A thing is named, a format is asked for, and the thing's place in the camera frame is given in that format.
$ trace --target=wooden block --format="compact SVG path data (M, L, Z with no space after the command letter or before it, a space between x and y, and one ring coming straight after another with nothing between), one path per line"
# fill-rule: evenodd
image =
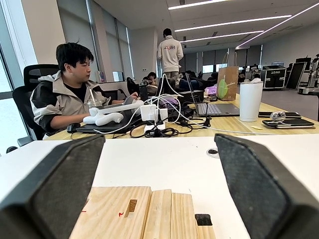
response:
M216 239L213 226L197 226L198 239Z
M151 194L150 187L92 188L70 239L142 239Z
M189 194L171 194L171 239L198 239L193 201Z
M170 238L171 190L152 193L144 239Z

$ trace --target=black t-shirt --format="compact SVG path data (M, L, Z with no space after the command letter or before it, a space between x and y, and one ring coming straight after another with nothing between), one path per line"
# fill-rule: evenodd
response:
M83 103L85 99L86 94L86 84L82 83L82 86L80 88L73 88L71 86L68 86L64 84L66 88L68 88L70 91L72 91Z

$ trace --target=pink object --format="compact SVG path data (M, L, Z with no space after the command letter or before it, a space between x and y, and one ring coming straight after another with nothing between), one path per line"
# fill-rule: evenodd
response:
M216 87L216 86L207 87L207 88L205 89L205 92L206 92L208 95L216 94L216 93L217 93L217 87Z

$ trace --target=ceiling light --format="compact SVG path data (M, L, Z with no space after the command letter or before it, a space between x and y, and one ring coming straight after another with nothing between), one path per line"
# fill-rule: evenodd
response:
M245 23L245 22L252 22L252 21L263 21L263 20L270 20L270 19L286 18L286 17L291 17L291 16L292 15L271 16L271 17L255 18L255 19L242 20L242 21L232 21L232 22L218 23L218 24L213 24L213 25L197 26L197 27L179 29L179 30L175 30L175 32L189 31L189 30L195 30L195 29L201 29L201 28L207 28L207 27L224 26L224 25L231 25L231 24L238 24L238 23Z
M265 34L266 32L271 31L272 29L276 28L277 26L280 26L280 25L284 24L285 22L287 22L287 21L289 21L289 20L295 18L296 16L299 16L300 14L303 14L304 12L306 12L306 11L308 11L308 10L310 10L310 9L312 9L312 8L314 8L314 7L316 7L316 6L318 6L318 5L319 5L319 2L316 3L316 4L313 5L313 6L308 7L307 9L305 9L305 10L303 10L303 11L297 13L296 15L293 15L292 17L290 17L290 18L284 20L283 22L281 22L281 23L279 23L279 24L277 24L277 25L275 25L275 26L269 28L268 30L266 30L266 31L260 33L259 35L257 35L257 36L255 36L255 37L249 39L248 41L245 41L243 44L240 44L239 46L237 46L237 48L240 47L240 46L242 46L242 45L245 45L246 43L248 43L248 42L250 42L250 41L256 39L257 37L260 37L261 35Z
M228 36L240 36L240 35L247 35L247 34L253 34L253 33L260 33L260 32L263 32L263 31L251 31L251 32L242 32L242 33L235 33L235 34L223 35L223 36L205 37L205 38L192 39L192 40L187 40L187 41L180 41L180 43L183 43L183 42L191 42L191 41L209 40L209 39L215 39L215 38L221 38L221 37L228 37Z
M215 3L215 2L221 2L221 1L228 1L228 0L201 1L201 2L191 3L191 4L185 4L185 5L179 5L179 6L171 6L171 7L168 8L168 10L179 9L179 8L190 7L190 6L199 6L199 5Z

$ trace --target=black and white jacket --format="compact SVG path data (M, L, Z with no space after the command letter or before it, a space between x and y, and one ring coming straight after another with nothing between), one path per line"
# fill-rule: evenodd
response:
M30 97L34 121L48 133L56 130L50 127L51 120L55 116L72 116L89 112L87 105L91 98L92 89L94 98L102 101L106 106L111 103L111 98L104 96L104 92L93 81L86 82L86 94L84 103L63 84L61 72L55 75L40 77L39 85L34 89Z

